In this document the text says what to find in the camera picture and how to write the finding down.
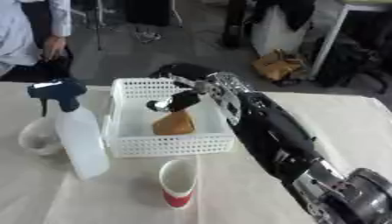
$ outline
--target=brown sponge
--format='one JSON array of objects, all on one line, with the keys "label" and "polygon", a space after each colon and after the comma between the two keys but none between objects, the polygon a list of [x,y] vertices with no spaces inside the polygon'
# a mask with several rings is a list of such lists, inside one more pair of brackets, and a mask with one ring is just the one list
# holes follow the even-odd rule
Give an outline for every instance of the brown sponge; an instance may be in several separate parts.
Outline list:
[{"label": "brown sponge", "polygon": [[194,132],[192,118],[184,110],[171,113],[152,125],[159,136],[184,135]]}]

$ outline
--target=white tablecloth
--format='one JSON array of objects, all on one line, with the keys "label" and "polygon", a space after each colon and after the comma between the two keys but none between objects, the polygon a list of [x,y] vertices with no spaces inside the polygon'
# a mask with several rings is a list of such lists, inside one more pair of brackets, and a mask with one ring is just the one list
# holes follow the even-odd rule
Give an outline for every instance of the white tablecloth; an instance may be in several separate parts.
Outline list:
[{"label": "white tablecloth", "polygon": [[[344,173],[367,167],[392,180],[390,112],[360,96],[268,93],[318,137]],[[92,87],[82,103],[98,117],[109,89]],[[240,143],[229,153],[188,157],[199,182],[186,210],[161,197],[159,167],[172,157],[112,159],[110,171],[79,181],[64,155],[41,158],[18,146],[18,133],[40,115],[23,84],[0,84],[0,223],[313,223]],[[52,114],[57,105],[51,105]]]}]

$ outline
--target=white lab coat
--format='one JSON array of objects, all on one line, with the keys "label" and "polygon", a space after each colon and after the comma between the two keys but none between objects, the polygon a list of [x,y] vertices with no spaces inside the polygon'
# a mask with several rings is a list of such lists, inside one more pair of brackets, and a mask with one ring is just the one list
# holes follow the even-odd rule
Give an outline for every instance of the white lab coat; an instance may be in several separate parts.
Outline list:
[{"label": "white lab coat", "polygon": [[[29,20],[21,3],[45,0],[0,0],[0,76],[15,65],[33,66],[39,60],[39,49],[32,36]],[[52,12],[52,34],[71,34],[71,1],[47,0]]]}]

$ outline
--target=spray bottle trigger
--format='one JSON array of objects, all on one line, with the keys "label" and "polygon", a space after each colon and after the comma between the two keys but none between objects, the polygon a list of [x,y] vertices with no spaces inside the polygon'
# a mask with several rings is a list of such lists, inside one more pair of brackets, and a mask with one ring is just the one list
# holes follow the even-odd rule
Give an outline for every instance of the spray bottle trigger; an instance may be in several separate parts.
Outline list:
[{"label": "spray bottle trigger", "polygon": [[42,116],[46,116],[47,113],[47,99],[40,99],[42,106]]}]

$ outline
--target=black robotic arm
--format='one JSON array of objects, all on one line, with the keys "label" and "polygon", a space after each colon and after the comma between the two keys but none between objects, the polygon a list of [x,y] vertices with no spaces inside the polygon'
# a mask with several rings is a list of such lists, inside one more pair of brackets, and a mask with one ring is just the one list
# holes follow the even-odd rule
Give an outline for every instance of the black robotic arm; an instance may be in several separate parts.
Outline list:
[{"label": "black robotic arm", "polygon": [[187,88],[165,101],[150,101],[155,111],[175,112],[210,95],[249,153],[279,179],[317,223],[392,223],[392,185],[360,168],[344,177],[315,149],[316,137],[267,95],[232,73],[192,64],[161,67],[151,78],[173,79]]}]

